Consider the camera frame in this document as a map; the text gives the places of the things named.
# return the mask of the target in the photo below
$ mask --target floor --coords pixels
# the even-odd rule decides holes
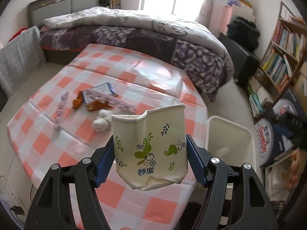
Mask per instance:
[[[17,103],[13,104],[8,100],[7,104],[0,113],[0,191],[5,191],[7,195],[11,196],[10,186],[13,189],[15,198],[11,196],[11,199],[16,201],[25,212],[29,211],[31,200],[30,190],[32,182],[24,172],[22,165],[18,161],[12,147],[8,142],[7,137],[7,123],[15,115],[15,113],[21,108],[21,106],[29,100],[29,98],[46,83],[47,80],[51,79],[63,68],[62,65],[47,63],[41,67],[37,72],[33,73],[29,79],[21,86],[12,96],[14,101]],[[32,198],[34,197],[36,189],[33,188]]]
[[[8,143],[6,125],[18,109],[34,94],[45,82],[53,77],[63,66],[47,63],[27,80],[31,89],[26,90],[25,86],[20,87],[13,95],[18,103],[12,104],[11,100],[5,105],[0,113],[0,191],[10,192],[11,185],[18,204],[27,212],[30,208],[30,190],[32,183],[25,174],[20,162]],[[217,94],[216,101],[210,102],[206,95],[202,95],[208,108],[208,116],[217,115],[238,123],[248,128],[254,135],[253,118],[248,98],[242,88],[234,84],[233,80],[224,85]],[[7,177],[9,184],[1,175]]]

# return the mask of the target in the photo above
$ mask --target table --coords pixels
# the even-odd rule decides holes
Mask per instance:
[[[115,86],[119,98],[136,106],[136,114],[184,103],[186,133],[198,146],[205,145],[207,108],[183,70],[136,51],[90,44],[43,85],[7,125],[9,142],[36,188],[52,164],[74,165],[109,140],[111,130],[97,133],[91,127],[97,111],[90,112],[85,105],[76,111],[70,108],[79,91],[106,82]],[[67,91],[65,119],[62,129],[56,130],[56,109]],[[169,230],[177,224],[194,184],[189,167],[180,185],[133,190],[113,164],[96,193],[111,229],[127,226],[134,230]],[[74,186],[70,188],[77,227],[84,229]]]

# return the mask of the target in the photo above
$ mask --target cable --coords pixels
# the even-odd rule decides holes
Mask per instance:
[[[31,200],[31,202],[32,202],[32,198],[31,198],[32,189],[33,189],[33,184],[32,184],[31,191],[30,191],[30,200]]]
[[[16,217],[18,218],[18,220],[15,218],[15,216],[12,214],[12,211],[15,213],[15,211],[13,210],[13,208],[10,208],[10,213],[12,215],[12,217],[14,218],[15,221],[17,221],[19,224],[21,224],[22,226],[24,226],[24,223],[22,222],[22,220],[18,217],[18,215],[16,215]]]
[[[12,194],[13,194],[13,189],[12,189],[12,187],[11,187],[9,181],[7,180],[7,178],[6,178],[5,176],[3,176],[3,175],[0,175],[0,178],[1,178],[1,177],[3,177],[3,178],[7,181],[7,183],[8,183],[9,186],[10,186],[11,192],[12,192]]]

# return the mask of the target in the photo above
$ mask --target shelf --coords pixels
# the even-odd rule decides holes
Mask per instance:
[[[293,22],[286,21],[285,19],[280,18],[280,21],[285,24],[291,32],[296,32],[298,34],[307,34],[307,27],[299,26]]]
[[[282,47],[277,45],[275,42],[272,42],[272,45],[275,49],[279,50],[280,53],[284,54],[287,57],[288,60],[292,61],[294,66],[297,66],[297,64],[298,64],[297,58],[295,58],[292,54],[288,53],[285,49],[283,49]]]
[[[276,88],[276,90],[278,91],[278,93],[280,93],[278,87],[276,86],[274,80],[271,78],[271,76],[266,72],[266,70],[264,70],[261,66],[259,66],[260,69],[266,74],[266,76],[270,79],[270,81],[272,82],[272,84],[274,85],[274,87]]]

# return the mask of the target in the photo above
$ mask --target power cord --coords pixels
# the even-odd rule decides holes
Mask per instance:
[[[19,224],[21,224],[22,226],[24,226],[24,223],[22,222],[22,220],[18,217],[18,214],[20,215],[24,215],[24,211],[21,207],[18,207],[18,206],[12,206],[10,208],[10,213],[12,215],[12,217],[14,218],[15,221],[17,221]]]
[[[31,191],[30,191],[30,200],[31,200],[31,202],[32,202],[32,189],[33,189],[33,184],[32,184],[32,187],[31,187]]]
[[[11,194],[12,194],[13,203],[18,205],[18,201],[16,200],[16,197],[15,197],[14,194],[13,194],[13,189],[12,189],[12,186],[10,185],[8,179],[7,179],[5,176],[3,176],[3,175],[0,175],[0,179],[1,179],[1,178],[4,178],[5,181],[6,181],[6,183],[4,184],[4,191],[3,191],[3,194],[5,193],[5,190],[6,190],[6,188],[5,188],[5,187],[6,187],[6,184],[8,184],[9,187],[10,187],[10,189],[11,189]]]

